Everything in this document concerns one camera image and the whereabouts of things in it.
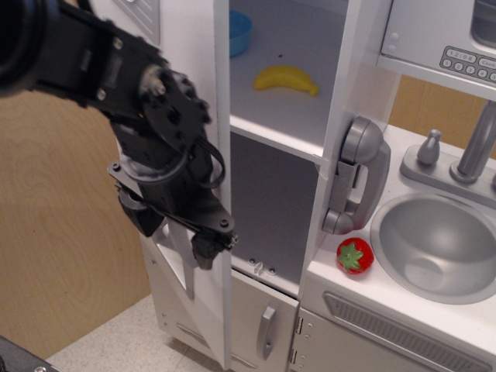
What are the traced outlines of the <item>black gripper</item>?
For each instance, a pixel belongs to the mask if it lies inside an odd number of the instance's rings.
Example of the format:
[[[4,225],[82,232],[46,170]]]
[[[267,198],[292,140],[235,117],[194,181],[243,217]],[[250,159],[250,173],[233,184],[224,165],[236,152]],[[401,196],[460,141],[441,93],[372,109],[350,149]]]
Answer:
[[[198,266],[211,270],[214,259],[237,243],[234,218],[214,193],[195,184],[187,171],[150,181],[136,179],[123,161],[108,167],[115,178],[122,210],[136,229],[150,237],[168,218],[195,233],[192,249]]]

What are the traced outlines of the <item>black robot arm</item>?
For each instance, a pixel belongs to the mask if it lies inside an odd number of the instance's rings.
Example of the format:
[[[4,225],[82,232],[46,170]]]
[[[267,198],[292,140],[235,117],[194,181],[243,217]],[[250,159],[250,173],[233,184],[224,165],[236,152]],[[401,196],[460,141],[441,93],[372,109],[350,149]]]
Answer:
[[[119,202],[152,236],[164,220],[193,232],[197,265],[212,268],[237,238],[214,196],[222,154],[208,141],[208,106],[145,40],[63,1],[1,3],[1,93],[36,90],[105,115],[123,159],[111,167]]]

